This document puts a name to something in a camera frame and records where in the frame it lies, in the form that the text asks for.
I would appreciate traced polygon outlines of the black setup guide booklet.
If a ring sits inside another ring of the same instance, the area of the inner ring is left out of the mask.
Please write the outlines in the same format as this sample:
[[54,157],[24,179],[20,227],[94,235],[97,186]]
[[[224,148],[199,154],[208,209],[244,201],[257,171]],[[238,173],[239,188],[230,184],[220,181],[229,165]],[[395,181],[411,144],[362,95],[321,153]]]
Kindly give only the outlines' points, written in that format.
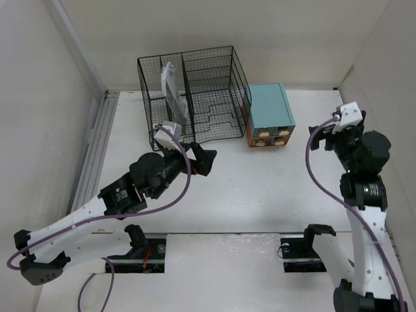
[[186,97],[181,96],[175,88],[171,89],[168,83],[164,84],[162,91],[170,110],[176,118],[175,122],[181,126],[185,126],[189,115]]

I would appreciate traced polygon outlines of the teal and orange drawer box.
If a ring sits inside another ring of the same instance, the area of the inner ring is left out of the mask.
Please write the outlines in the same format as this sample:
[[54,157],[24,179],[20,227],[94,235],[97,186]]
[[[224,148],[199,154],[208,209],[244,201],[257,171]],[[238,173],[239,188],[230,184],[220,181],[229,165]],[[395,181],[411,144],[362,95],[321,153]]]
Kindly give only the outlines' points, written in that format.
[[283,83],[250,84],[252,97],[247,128],[248,146],[287,145],[296,126]]

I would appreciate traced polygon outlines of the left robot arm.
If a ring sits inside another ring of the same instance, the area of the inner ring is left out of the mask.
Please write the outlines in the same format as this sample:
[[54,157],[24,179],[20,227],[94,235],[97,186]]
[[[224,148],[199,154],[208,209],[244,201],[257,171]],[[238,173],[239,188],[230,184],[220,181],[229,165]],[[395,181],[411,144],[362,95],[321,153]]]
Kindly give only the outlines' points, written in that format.
[[18,270],[31,285],[43,285],[81,263],[108,256],[140,257],[148,248],[142,228],[128,222],[146,215],[179,174],[208,176],[217,152],[198,143],[145,153],[121,178],[75,212],[37,231],[14,234],[22,255]]

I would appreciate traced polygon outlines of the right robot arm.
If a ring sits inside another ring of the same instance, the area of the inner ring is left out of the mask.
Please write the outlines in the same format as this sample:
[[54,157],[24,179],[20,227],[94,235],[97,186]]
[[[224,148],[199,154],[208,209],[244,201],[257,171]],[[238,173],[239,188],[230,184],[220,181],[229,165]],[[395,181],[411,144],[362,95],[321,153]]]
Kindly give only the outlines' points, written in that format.
[[[352,230],[354,258],[349,259],[329,225],[310,224],[301,240],[302,251],[318,254],[330,275],[336,311],[407,311],[408,304],[385,249],[391,246],[385,230],[387,192],[380,176],[389,160],[391,144],[377,131],[364,132],[363,122],[343,125],[334,119],[310,127],[305,165],[311,180],[346,209]],[[344,168],[341,196],[315,177],[310,153],[325,141]]]

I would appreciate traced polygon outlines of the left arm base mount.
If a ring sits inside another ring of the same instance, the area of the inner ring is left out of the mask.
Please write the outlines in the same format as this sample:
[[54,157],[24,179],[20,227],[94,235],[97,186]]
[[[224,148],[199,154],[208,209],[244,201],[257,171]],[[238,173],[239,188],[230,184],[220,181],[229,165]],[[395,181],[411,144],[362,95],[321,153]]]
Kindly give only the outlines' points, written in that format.
[[117,274],[162,274],[167,234],[146,234],[148,247],[138,255],[114,255],[109,260]]

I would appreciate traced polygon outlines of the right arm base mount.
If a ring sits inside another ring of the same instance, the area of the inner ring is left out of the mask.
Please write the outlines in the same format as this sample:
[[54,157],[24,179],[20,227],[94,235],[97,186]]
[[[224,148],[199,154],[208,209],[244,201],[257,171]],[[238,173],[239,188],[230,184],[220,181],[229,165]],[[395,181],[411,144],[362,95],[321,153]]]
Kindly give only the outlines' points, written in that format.
[[283,236],[280,239],[278,255],[283,260],[285,273],[327,272],[318,254],[305,245],[303,237]]

